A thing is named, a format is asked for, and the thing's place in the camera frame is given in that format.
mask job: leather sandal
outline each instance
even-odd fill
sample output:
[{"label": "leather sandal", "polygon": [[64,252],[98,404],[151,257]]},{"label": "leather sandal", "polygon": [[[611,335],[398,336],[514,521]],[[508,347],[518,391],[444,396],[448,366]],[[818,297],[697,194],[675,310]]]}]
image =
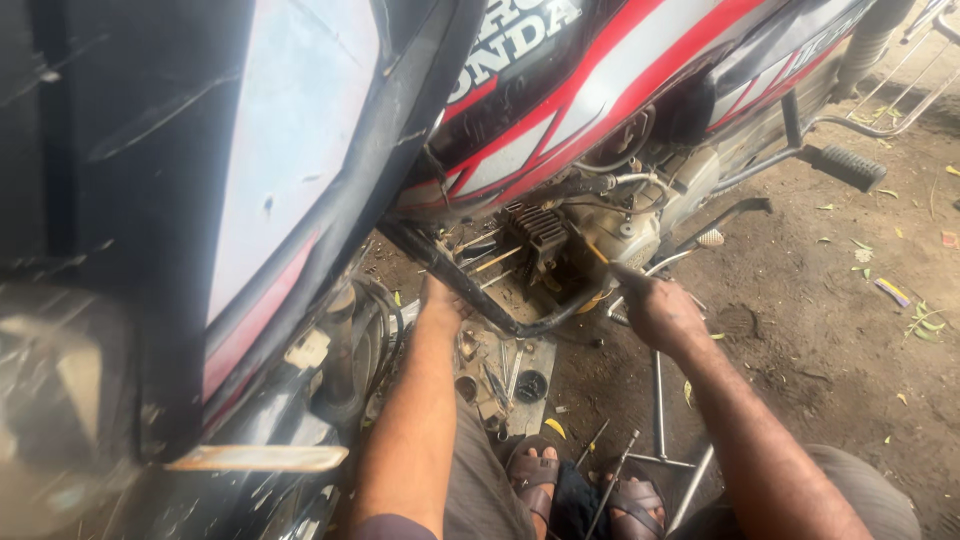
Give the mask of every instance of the leather sandal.
[{"label": "leather sandal", "polygon": [[[532,512],[536,512],[543,521],[550,523],[550,506],[553,500],[541,484],[557,483],[560,461],[543,457],[543,451],[553,445],[540,435],[530,435],[520,441],[507,461],[507,477],[515,480],[514,491]],[[527,455],[531,448],[537,451],[537,457]]]},{"label": "leather sandal", "polygon": [[[606,473],[612,474],[615,468],[616,460],[613,460],[606,468]],[[613,481],[616,484],[607,499],[607,509],[617,508],[626,512],[611,521],[613,540],[661,540],[665,536],[663,526],[647,513],[647,510],[661,507],[664,515],[666,513],[660,489],[653,480],[638,463],[628,460],[620,469],[619,478]]]}]

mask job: rear carrier rack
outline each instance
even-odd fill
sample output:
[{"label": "rear carrier rack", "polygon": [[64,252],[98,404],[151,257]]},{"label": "rear carrier rack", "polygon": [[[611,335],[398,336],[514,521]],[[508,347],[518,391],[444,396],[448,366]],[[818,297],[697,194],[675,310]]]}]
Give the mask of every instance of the rear carrier rack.
[{"label": "rear carrier rack", "polygon": [[[936,83],[923,97],[918,95],[922,94],[921,92],[914,90],[920,81],[928,83],[927,75],[934,65],[947,61],[944,54],[948,49],[960,46],[960,33],[947,23],[947,15],[955,12],[956,9],[956,0],[930,0],[917,19],[904,31],[900,43],[890,45],[885,52],[881,53],[881,58],[886,55],[900,56],[900,61],[890,73],[866,95],[860,97],[844,116],[832,114],[817,116],[813,123],[840,124],[875,138],[887,138],[903,133],[940,94],[960,77],[960,65],[957,65],[945,79]],[[912,75],[910,68],[915,66],[914,63],[909,62],[911,58],[918,60],[928,58],[930,55],[932,60],[920,70],[918,75],[912,77],[909,84],[904,86],[901,83],[891,83],[898,73],[901,75],[905,73],[907,79],[910,78]],[[909,113],[904,113],[897,109],[897,106],[902,103],[916,103],[916,105]]]}]

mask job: hero honda motorcycle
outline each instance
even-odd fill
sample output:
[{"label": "hero honda motorcycle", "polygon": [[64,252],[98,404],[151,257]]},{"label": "hero honda motorcycle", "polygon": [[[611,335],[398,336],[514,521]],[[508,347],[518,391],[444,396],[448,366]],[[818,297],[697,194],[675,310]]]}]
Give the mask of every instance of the hero honda motorcycle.
[{"label": "hero honda motorcycle", "polygon": [[[604,260],[682,253],[678,224],[777,162],[875,188],[804,134],[896,135],[960,75],[889,128],[818,115],[912,5],[7,5],[0,533],[112,494],[106,538],[322,537],[410,326],[357,273],[374,226],[500,334],[544,334],[608,293]],[[960,43],[953,9],[904,39]],[[495,262],[544,316],[484,291]]]}]

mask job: foot peg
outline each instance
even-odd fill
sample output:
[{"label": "foot peg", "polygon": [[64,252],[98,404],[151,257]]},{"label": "foot peg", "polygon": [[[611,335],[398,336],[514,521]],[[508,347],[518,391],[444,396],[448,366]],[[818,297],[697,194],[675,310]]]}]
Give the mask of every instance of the foot peg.
[{"label": "foot peg", "polygon": [[806,145],[799,157],[810,163],[814,169],[824,171],[864,193],[873,191],[887,176],[887,168],[883,165],[835,144],[830,144],[823,150]]}]

